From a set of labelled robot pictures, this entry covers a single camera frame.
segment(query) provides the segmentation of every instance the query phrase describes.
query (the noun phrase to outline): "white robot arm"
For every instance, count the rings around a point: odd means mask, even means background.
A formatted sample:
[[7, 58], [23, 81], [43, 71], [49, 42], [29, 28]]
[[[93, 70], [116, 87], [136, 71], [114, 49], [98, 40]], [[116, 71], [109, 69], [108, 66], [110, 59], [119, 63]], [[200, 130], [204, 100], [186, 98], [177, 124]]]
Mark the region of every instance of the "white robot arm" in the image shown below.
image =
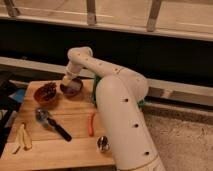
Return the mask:
[[65, 77], [74, 79], [83, 67], [102, 77], [96, 103], [117, 169], [165, 171], [137, 105], [147, 95], [146, 78], [92, 55], [88, 47], [70, 49]]

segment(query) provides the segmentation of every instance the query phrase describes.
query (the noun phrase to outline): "spoon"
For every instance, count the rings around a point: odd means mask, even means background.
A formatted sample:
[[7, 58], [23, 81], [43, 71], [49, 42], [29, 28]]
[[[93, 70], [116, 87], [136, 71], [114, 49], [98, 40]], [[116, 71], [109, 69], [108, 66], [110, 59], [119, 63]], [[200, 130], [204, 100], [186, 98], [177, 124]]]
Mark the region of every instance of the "spoon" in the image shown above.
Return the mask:
[[50, 113], [44, 108], [35, 110], [36, 120], [41, 124], [50, 124], [66, 140], [71, 141], [72, 137], [51, 117]]

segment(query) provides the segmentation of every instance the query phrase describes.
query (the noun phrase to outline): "glass panel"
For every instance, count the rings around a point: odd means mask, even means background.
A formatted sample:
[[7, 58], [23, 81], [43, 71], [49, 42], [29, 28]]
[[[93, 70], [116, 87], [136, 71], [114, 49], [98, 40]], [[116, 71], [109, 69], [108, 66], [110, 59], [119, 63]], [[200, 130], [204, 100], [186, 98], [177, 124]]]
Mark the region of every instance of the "glass panel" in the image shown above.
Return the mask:
[[98, 23], [146, 26], [151, 0], [96, 0]]
[[22, 15], [86, 21], [86, 0], [14, 0]]
[[157, 28], [213, 33], [213, 1], [163, 1]]

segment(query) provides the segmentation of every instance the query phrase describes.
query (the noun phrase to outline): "brown bowl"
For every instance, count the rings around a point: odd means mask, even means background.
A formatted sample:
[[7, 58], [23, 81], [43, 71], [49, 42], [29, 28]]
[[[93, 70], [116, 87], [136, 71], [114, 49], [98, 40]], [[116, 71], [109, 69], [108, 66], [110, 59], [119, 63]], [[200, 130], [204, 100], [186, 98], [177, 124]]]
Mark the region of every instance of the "brown bowl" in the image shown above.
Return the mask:
[[56, 100], [57, 97], [57, 92], [56, 89], [49, 89], [50, 91], [48, 91], [48, 88], [46, 85], [48, 85], [49, 83], [45, 84], [44, 86], [38, 88], [35, 93], [34, 93], [34, 99], [38, 102], [38, 104], [40, 104], [41, 106], [46, 106], [49, 105], [51, 103], [53, 103], [53, 101]]

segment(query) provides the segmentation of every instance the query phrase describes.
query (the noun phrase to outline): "wooden cutting board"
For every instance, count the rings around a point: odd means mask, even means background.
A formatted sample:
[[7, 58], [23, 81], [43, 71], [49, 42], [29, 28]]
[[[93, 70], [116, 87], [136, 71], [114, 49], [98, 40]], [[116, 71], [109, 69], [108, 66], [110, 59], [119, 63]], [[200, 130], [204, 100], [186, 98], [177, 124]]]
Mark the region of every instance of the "wooden cutting board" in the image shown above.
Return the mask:
[[[96, 108], [91, 103], [93, 80], [84, 80], [81, 93], [72, 98], [63, 96], [59, 89], [60, 81], [54, 81], [57, 84], [57, 100], [46, 108], [55, 120], [72, 135], [73, 139], [70, 142], [61, 138], [54, 130], [45, 129], [35, 119], [35, 109], [39, 105], [34, 101], [33, 94], [46, 82], [36, 81], [29, 84], [0, 159], [0, 170], [113, 165], [114, 161], [110, 151], [100, 153], [96, 145], [98, 137], [105, 135], [105, 130]], [[87, 124], [88, 117], [93, 112], [95, 112], [94, 137], [90, 137]], [[12, 154], [17, 130], [23, 122], [26, 123], [33, 147], [28, 151], [21, 149], [17, 154]]]

